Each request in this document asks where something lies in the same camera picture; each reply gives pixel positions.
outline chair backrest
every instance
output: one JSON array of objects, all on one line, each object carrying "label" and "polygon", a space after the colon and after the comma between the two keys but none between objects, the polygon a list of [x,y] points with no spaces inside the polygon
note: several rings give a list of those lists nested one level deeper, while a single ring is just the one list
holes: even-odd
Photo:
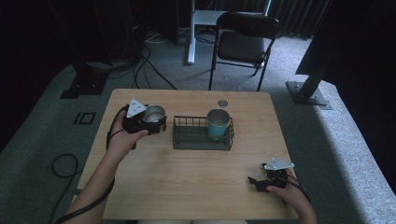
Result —
[{"label": "chair backrest", "polygon": [[217,20],[217,29],[234,30],[241,35],[276,39],[280,32],[277,19],[238,12],[225,12]]}]

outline hand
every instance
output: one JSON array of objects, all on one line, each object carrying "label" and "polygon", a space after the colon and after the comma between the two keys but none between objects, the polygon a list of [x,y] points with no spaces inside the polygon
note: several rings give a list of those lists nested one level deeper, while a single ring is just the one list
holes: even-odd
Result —
[{"label": "hand", "polygon": [[117,121],[111,130],[112,137],[109,140],[106,155],[115,162],[120,163],[123,158],[131,151],[132,146],[139,139],[146,136],[149,131],[143,130],[138,133],[127,133],[122,128],[122,118],[125,117],[126,112],[121,111],[117,117]]},{"label": "hand", "polygon": [[[286,172],[288,173],[288,180],[298,185],[298,182],[292,177],[291,170],[286,169]],[[315,211],[311,203],[306,199],[305,195],[292,184],[286,185],[284,189],[277,188],[275,186],[269,186],[267,187],[267,190],[281,197],[285,203],[294,208],[299,216],[305,215],[307,213],[314,213],[315,215]]]}]

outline wrist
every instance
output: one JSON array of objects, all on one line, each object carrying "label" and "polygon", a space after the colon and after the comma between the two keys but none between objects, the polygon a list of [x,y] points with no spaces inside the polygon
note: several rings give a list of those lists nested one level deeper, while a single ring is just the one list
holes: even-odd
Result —
[{"label": "wrist", "polygon": [[310,220],[309,222],[303,222],[303,223],[316,223],[317,216],[315,214],[314,208],[309,204],[308,206],[305,206],[304,208],[300,209],[294,209],[297,215],[299,216],[300,220]]},{"label": "wrist", "polygon": [[114,155],[114,153],[107,151],[105,156],[102,158],[102,161],[110,166],[119,166],[122,158],[118,155]]}]

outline desk leg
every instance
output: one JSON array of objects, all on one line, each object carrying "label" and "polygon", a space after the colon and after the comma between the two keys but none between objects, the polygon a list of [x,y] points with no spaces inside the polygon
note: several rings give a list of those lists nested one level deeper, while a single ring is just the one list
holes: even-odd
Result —
[{"label": "desk leg", "polygon": [[188,64],[194,64],[195,58],[195,0],[191,0],[191,34]]}]

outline black wire basket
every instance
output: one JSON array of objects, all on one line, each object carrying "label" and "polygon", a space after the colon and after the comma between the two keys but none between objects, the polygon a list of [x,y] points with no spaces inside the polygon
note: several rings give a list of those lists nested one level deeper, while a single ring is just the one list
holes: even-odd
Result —
[{"label": "black wire basket", "polygon": [[174,116],[174,149],[230,150],[233,145],[233,119],[223,136],[209,136],[206,117]]}]

